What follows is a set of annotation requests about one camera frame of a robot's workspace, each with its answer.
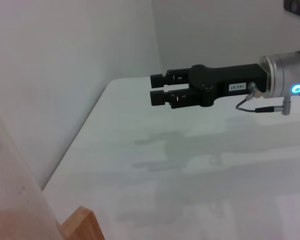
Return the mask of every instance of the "wooden edge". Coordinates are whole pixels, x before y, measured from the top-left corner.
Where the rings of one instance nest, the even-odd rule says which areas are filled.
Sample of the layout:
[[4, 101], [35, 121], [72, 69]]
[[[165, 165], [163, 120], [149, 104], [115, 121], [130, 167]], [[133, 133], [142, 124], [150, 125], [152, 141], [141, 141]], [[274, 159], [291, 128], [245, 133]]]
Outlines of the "wooden edge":
[[68, 240], [68, 238], [64, 235], [64, 233], [61, 230], [61, 224], [58, 221], [55, 221], [56, 227], [58, 228], [61, 236], [63, 237], [64, 240]]
[[83, 206], [58, 227], [66, 240], [105, 240], [94, 212]]

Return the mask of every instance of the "cable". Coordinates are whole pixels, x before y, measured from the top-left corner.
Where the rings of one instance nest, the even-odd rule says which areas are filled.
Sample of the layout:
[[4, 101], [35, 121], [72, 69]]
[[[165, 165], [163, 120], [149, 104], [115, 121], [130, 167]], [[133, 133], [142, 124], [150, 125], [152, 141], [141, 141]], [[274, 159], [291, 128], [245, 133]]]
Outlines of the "cable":
[[256, 110], [250, 110], [250, 109], [245, 109], [245, 108], [241, 108], [240, 106], [242, 104], [244, 104], [245, 102], [247, 102], [247, 99], [245, 98], [243, 101], [241, 101], [237, 106], [235, 106], [235, 109], [238, 109], [240, 111], [244, 111], [244, 112], [247, 112], [247, 113], [255, 113]]
[[243, 101], [241, 101], [237, 106], [235, 106], [235, 109], [247, 113], [274, 113], [274, 112], [282, 112], [283, 110], [283, 106], [265, 106], [265, 107], [258, 107], [255, 110], [241, 108], [240, 106], [245, 102], [247, 102], [248, 100], [249, 100], [249, 95]]

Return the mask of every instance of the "metal cylinder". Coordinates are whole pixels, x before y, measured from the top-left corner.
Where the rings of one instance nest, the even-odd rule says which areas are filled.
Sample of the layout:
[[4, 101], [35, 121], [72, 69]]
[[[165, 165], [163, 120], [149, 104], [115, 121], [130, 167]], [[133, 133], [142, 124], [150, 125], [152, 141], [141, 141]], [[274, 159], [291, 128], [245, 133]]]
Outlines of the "metal cylinder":
[[300, 95], [299, 52], [263, 56], [259, 65], [268, 75], [264, 98]]
[[262, 92], [257, 88], [257, 86], [254, 82], [251, 82], [248, 85], [248, 89], [256, 99], [259, 99], [262, 97]]
[[282, 114], [288, 116], [290, 114], [291, 110], [291, 97], [290, 96], [285, 96], [282, 102]]

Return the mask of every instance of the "white wall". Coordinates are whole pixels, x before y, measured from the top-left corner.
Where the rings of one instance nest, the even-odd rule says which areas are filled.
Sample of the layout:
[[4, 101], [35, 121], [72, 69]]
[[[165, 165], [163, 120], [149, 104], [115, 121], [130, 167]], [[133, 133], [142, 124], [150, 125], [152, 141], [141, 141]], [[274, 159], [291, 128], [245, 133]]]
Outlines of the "white wall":
[[41, 187], [110, 80], [157, 72], [148, 0], [0, 0], [0, 113]]
[[300, 17], [283, 0], [152, 0], [165, 72], [257, 63], [300, 49]]

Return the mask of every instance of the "black device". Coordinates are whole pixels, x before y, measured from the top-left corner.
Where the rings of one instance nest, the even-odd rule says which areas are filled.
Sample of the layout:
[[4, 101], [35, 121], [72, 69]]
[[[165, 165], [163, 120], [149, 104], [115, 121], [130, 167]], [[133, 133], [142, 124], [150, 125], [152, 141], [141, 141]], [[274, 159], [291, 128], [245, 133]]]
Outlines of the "black device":
[[283, 8], [288, 12], [300, 16], [300, 0], [284, 0]]
[[[236, 109], [245, 112], [290, 114], [291, 96], [300, 96], [300, 51], [261, 57], [259, 63], [210, 68], [194, 65], [191, 68], [168, 70], [166, 75], [151, 75], [152, 88], [164, 85], [188, 84], [188, 88], [150, 92], [151, 104], [169, 103], [171, 108], [191, 106], [211, 107], [218, 98], [247, 95]], [[240, 108], [251, 99], [284, 97], [280, 106], [254, 110]]]

